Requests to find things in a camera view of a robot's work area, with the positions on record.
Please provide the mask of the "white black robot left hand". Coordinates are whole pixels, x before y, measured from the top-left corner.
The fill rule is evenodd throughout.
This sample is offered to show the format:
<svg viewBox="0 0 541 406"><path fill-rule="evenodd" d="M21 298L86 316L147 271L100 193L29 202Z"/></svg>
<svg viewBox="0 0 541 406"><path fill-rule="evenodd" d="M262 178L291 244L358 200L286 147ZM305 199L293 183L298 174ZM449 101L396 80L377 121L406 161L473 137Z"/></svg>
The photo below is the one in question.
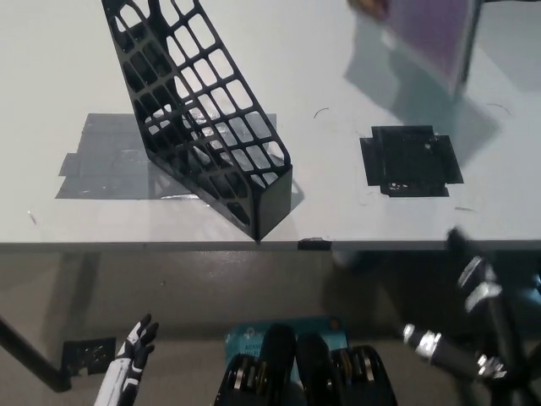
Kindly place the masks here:
<svg viewBox="0 0 541 406"><path fill-rule="evenodd" d="M107 367L95 406L134 405L148 358L155 349L158 328L151 314L136 323Z"/></svg>

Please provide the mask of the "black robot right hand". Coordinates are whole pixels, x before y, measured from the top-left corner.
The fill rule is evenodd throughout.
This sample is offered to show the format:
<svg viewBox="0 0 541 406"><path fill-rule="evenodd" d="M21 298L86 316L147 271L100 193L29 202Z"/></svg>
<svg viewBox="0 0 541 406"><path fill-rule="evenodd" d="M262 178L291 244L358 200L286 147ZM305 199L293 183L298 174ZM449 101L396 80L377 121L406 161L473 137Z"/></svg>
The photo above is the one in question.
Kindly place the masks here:
<svg viewBox="0 0 541 406"><path fill-rule="evenodd" d="M446 245L460 268L456 285L465 295L464 310L469 315L477 310L486 312L494 332L496 354L469 352L442 333L413 324L402 328L403 342L419 357L454 376L496 384L518 381L526 369L526 360L503 287L491 261L459 228L453 228L447 234Z"/></svg>

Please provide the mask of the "person's bare hand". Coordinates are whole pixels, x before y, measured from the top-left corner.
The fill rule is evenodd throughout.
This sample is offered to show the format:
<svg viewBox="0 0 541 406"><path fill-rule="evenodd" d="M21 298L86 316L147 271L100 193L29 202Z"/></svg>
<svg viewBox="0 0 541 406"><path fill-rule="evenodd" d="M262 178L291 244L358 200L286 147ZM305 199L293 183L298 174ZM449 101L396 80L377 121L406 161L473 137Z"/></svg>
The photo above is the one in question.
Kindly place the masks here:
<svg viewBox="0 0 541 406"><path fill-rule="evenodd" d="M347 0L348 6L372 19L383 20L389 13L388 0Z"/></svg>

